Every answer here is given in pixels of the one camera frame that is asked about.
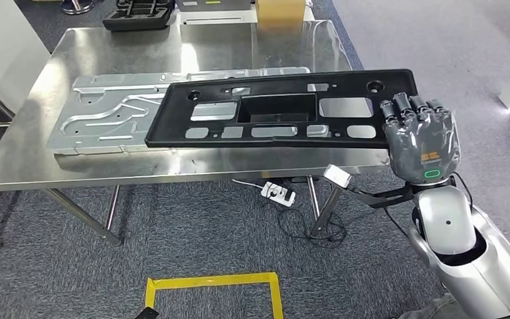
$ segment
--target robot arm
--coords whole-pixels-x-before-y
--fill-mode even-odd
[[[416,206],[412,246],[470,317],[510,317],[510,243],[450,177],[460,160],[452,113],[404,93],[381,109],[392,170]]]

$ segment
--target green light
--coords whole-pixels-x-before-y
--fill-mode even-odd
[[[430,171],[426,171],[423,173],[423,177],[425,178],[435,178],[441,175],[441,171],[439,169],[431,169]]]

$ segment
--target power strip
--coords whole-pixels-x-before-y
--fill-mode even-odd
[[[263,190],[261,190],[261,196],[275,201],[280,205],[291,207],[292,203],[294,203],[296,193],[289,191],[288,188],[284,188],[268,181],[263,187]]]

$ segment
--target round hole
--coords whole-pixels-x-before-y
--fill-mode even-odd
[[[367,84],[367,89],[371,93],[378,93],[384,90],[384,85],[380,81],[372,81]]]
[[[201,93],[199,91],[191,91],[191,93],[188,96],[188,99],[191,101],[196,101],[199,99]]]

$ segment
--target robot finger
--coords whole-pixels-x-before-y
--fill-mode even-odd
[[[401,114],[412,110],[408,95],[405,92],[401,92],[394,95],[394,103],[398,106]]]
[[[394,109],[394,103],[383,100],[380,103],[380,109],[382,110],[382,114],[384,115],[384,119],[388,122],[390,119],[397,118],[398,112]]]
[[[444,109],[443,104],[438,100],[427,101],[427,105],[432,108],[435,112],[442,111]]]
[[[429,106],[427,106],[427,103],[425,103],[425,101],[419,95],[410,96],[410,102],[412,104],[413,109],[416,112],[420,112],[424,108],[429,108]]]
[[[417,114],[413,111],[410,101],[408,100],[408,95],[405,92],[395,94],[394,103],[400,110],[404,126],[411,126],[417,122]]]

